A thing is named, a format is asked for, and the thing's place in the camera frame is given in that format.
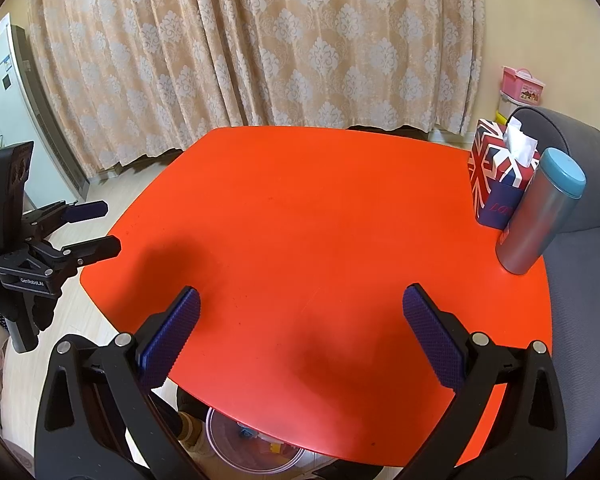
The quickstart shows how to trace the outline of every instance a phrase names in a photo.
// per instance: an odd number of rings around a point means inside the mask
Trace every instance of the patterned curtain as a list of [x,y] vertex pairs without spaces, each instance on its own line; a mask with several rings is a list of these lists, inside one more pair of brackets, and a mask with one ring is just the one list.
[[89,175],[216,126],[464,132],[484,0],[29,0],[50,102]]

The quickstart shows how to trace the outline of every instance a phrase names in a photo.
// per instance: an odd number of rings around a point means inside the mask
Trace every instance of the union jack tissue box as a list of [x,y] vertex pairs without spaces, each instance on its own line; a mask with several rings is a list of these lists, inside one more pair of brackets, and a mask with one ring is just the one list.
[[536,151],[531,165],[525,168],[507,149],[500,127],[484,119],[478,121],[468,165],[475,218],[480,224],[496,229],[507,226],[539,161]]

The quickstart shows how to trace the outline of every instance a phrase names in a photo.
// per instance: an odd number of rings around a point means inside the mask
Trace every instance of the light wood floor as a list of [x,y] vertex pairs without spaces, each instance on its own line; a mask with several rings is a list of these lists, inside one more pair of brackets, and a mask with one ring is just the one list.
[[[107,234],[112,225],[127,207],[142,193],[144,188],[166,167],[170,159],[158,162],[148,160],[123,171],[120,176],[93,184],[88,200],[104,200],[109,204],[109,213],[104,218],[77,224],[68,224],[56,231],[50,238],[56,248],[81,240],[97,238]],[[98,311],[96,306],[80,286],[79,275],[69,279],[62,288],[62,298],[58,301],[54,322],[40,335],[40,344],[33,352],[16,354],[9,346],[4,369],[4,389],[2,393],[2,434],[3,437],[34,454],[34,434],[40,395],[46,377],[49,356],[56,342],[67,333],[83,335],[93,342],[108,344],[116,335],[116,330]],[[176,386],[171,381],[158,391],[158,394],[173,406]],[[141,456],[135,450],[137,462]],[[276,476],[262,477],[286,480],[311,470],[322,457],[306,453],[298,468]],[[219,458],[211,457],[201,464],[211,480],[254,480],[258,476],[240,473],[225,465]],[[397,468],[384,468],[378,480],[390,480],[400,471]]]

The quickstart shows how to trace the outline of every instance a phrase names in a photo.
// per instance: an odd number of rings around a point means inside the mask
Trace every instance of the metal screw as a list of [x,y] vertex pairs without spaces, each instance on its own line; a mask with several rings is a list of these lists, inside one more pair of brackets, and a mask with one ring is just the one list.
[[68,341],[62,341],[60,344],[58,344],[58,348],[56,348],[56,350],[58,350],[59,354],[66,354],[70,348],[71,343]]
[[534,341],[532,346],[539,354],[544,354],[546,352],[546,345],[542,341]]
[[489,344],[489,337],[486,334],[483,334],[482,332],[476,332],[474,335],[471,336],[471,339],[478,346],[487,346]]
[[118,334],[113,341],[116,346],[126,346],[131,343],[131,334],[123,332],[122,334]]

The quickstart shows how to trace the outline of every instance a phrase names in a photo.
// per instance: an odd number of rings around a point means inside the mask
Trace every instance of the textured blue pad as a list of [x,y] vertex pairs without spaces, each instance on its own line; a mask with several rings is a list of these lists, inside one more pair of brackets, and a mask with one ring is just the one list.
[[164,384],[199,319],[200,295],[190,288],[170,309],[138,359],[140,384],[146,391]]
[[109,206],[103,200],[97,202],[86,202],[84,204],[68,207],[62,215],[62,220],[69,224],[100,218],[107,214]]
[[440,384],[456,393],[464,384],[464,357],[438,315],[414,285],[402,296],[402,312]]

